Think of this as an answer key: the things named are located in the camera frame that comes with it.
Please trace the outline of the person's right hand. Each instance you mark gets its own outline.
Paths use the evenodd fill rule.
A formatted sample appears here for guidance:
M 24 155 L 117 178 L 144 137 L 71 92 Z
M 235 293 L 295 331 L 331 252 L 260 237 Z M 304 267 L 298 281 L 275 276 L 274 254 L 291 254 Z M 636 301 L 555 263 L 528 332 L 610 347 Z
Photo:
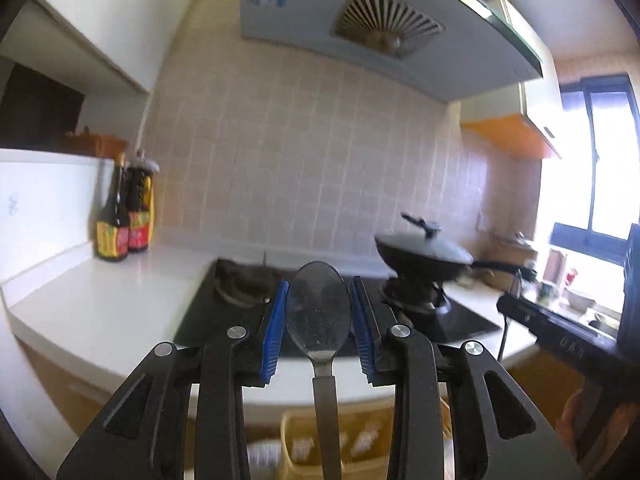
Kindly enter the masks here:
M 639 471 L 639 395 L 585 383 L 555 425 L 585 479 L 631 479 Z

